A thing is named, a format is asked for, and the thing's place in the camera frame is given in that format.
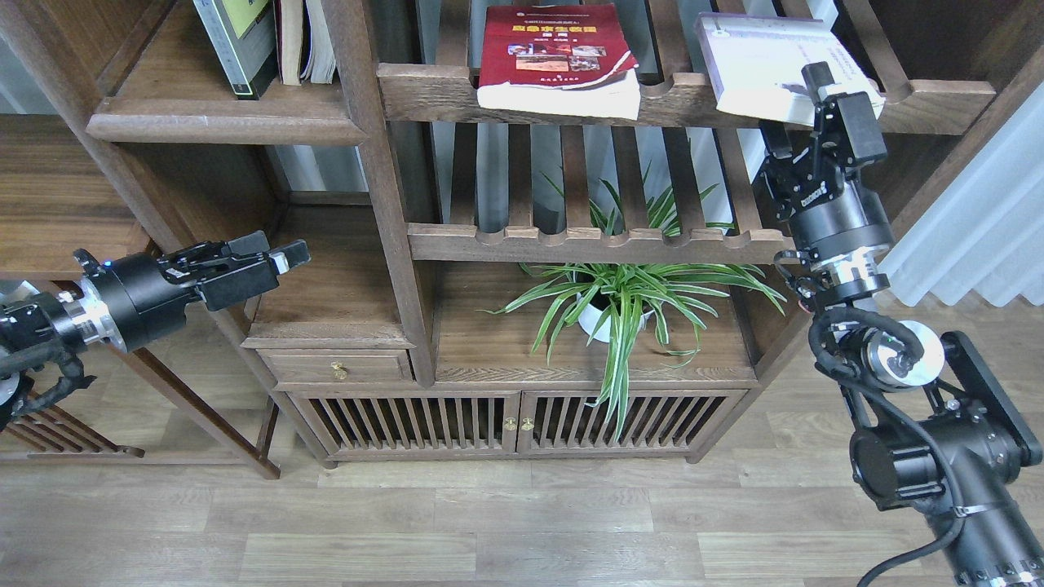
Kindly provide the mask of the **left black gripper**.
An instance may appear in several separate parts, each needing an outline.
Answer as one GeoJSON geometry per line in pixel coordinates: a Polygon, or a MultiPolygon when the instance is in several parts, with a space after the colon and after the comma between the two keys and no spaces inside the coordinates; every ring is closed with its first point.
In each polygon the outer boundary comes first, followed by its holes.
{"type": "Polygon", "coordinates": [[[97,341],[122,352],[144,348],[185,327],[188,304],[201,300],[209,311],[221,311],[275,289],[277,276],[311,260],[302,239],[269,249],[262,231],[160,258],[137,253],[98,263],[85,249],[73,256],[84,271],[84,295],[62,303],[70,324],[56,328],[75,352],[97,341]]]}

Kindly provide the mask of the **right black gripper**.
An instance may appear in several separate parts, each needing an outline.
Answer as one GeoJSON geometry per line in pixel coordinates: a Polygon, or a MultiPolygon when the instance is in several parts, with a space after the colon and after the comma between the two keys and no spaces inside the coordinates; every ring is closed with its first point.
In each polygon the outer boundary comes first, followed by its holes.
{"type": "Polygon", "coordinates": [[[802,75],[814,107],[812,155],[793,157],[783,122],[759,122],[767,149],[762,174],[776,216],[794,239],[794,249],[776,254],[773,263],[806,311],[876,311],[874,294],[889,286],[876,257],[895,237],[878,194],[862,186],[857,168],[887,157],[883,132],[864,90],[829,93],[834,79],[826,62],[805,64],[802,75]]]}

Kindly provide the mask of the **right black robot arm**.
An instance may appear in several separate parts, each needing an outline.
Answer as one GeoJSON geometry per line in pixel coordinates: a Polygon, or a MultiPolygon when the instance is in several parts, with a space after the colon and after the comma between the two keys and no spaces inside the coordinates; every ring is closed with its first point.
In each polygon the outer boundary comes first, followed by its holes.
{"type": "Polygon", "coordinates": [[[814,108],[805,152],[794,155],[782,123],[760,123],[762,170],[794,238],[778,257],[805,268],[781,272],[813,315],[817,370],[843,391],[854,480],[878,509],[914,508],[935,534],[859,584],[944,551],[958,586],[1040,586],[1042,546],[1006,489],[1041,463],[1039,439],[965,334],[876,311],[873,294],[889,282],[875,255],[894,236],[860,171],[885,157],[883,134],[867,93],[840,89],[828,64],[802,75],[814,108]]]}

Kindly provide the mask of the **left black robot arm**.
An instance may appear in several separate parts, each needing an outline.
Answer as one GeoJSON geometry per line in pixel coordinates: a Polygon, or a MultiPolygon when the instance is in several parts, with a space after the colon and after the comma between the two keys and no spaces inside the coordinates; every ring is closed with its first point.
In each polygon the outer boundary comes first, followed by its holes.
{"type": "Polygon", "coordinates": [[[81,297],[34,294],[2,308],[3,423],[88,388],[93,377],[79,356],[90,343],[124,353],[144,348],[182,328],[190,303],[222,311],[275,289],[279,275],[311,256],[302,239],[272,248],[257,231],[159,258],[138,253],[101,263],[84,249],[74,257],[81,297]]]}

